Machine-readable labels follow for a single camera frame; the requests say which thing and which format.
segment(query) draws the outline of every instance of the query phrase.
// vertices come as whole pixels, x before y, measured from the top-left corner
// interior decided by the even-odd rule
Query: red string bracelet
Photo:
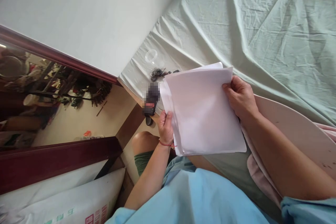
[[[161,141],[160,141],[160,138],[159,138],[159,143],[161,144],[161,145],[163,145],[163,146],[170,146],[170,147],[172,147],[172,146],[174,146],[174,147],[177,147],[177,145],[174,145],[174,141],[171,143],[171,144],[166,144],[166,143],[162,143]]]

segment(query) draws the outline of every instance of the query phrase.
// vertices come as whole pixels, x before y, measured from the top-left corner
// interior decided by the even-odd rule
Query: finger
[[[172,124],[173,113],[171,111],[168,112],[166,117],[165,125],[170,126]]]
[[[238,88],[243,87],[245,84],[246,84],[246,82],[243,81],[237,75],[232,76],[231,87],[233,88],[234,91],[237,91]]]
[[[224,90],[224,92],[226,93],[226,95],[230,98],[232,96],[234,96],[236,94],[236,92],[231,88],[230,84],[223,84],[222,88]]]
[[[167,114],[166,114],[166,111],[163,110],[160,114],[160,119],[159,119],[159,128],[162,128],[166,122],[166,117],[167,117]]]

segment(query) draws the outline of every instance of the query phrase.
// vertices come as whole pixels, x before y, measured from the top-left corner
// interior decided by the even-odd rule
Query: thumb
[[[163,110],[160,114],[160,119],[159,119],[159,124],[158,124],[159,128],[162,128],[164,126],[166,122],[166,116],[167,116],[166,111]]]
[[[236,94],[236,92],[231,88],[230,84],[223,84],[222,88],[224,90],[224,92],[226,93],[226,95],[230,98],[232,96],[234,96]]]
[[[173,113],[171,111],[168,112],[167,117],[166,117],[166,123],[165,125],[170,126],[172,124],[172,118],[173,118]]]

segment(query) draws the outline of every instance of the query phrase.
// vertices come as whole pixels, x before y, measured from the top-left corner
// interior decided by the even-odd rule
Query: bed
[[[255,94],[336,125],[336,0],[173,0],[120,75],[136,98],[151,49],[170,71],[233,65]]]

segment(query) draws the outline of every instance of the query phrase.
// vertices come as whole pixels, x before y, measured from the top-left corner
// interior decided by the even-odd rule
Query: stack of paper
[[[160,84],[163,106],[173,112],[178,156],[246,152],[238,118],[222,89],[232,71],[219,62],[167,75]]]

